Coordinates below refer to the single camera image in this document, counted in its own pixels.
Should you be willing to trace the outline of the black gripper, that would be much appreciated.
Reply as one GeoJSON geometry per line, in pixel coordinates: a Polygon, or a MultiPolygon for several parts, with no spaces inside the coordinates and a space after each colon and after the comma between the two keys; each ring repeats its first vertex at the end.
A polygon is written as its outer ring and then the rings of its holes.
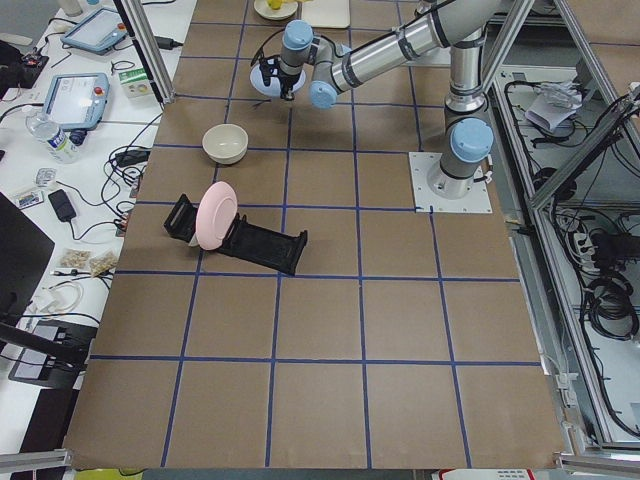
{"type": "Polygon", "coordinates": [[[293,101],[294,93],[300,88],[300,73],[286,73],[280,70],[277,74],[279,94],[284,101],[293,101]]]}

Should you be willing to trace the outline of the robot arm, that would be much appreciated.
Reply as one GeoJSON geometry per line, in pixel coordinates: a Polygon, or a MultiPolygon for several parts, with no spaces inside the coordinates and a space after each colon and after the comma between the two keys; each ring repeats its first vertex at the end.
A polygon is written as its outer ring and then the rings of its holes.
{"type": "Polygon", "coordinates": [[[312,66],[312,102],[327,109],[338,95],[416,62],[436,48],[447,49],[451,60],[445,112],[446,124],[452,126],[467,117],[478,117],[486,106],[486,93],[532,5],[530,1],[512,4],[488,56],[483,54],[486,25],[501,9],[501,2],[423,1],[413,20],[353,50],[314,33],[305,21],[291,21],[280,32],[280,53],[266,57],[257,52],[252,63],[260,71],[260,85],[278,84],[278,95],[286,101],[293,100],[304,65],[312,66]]]}

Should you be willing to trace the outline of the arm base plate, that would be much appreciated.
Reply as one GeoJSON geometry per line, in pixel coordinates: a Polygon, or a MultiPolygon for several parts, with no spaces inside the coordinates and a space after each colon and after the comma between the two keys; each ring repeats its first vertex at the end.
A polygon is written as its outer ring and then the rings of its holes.
{"type": "Polygon", "coordinates": [[[479,164],[471,178],[449,178],[439,152],[409,152],[414,210],[419,213],[492,214],[488,175],[479,164]]]}

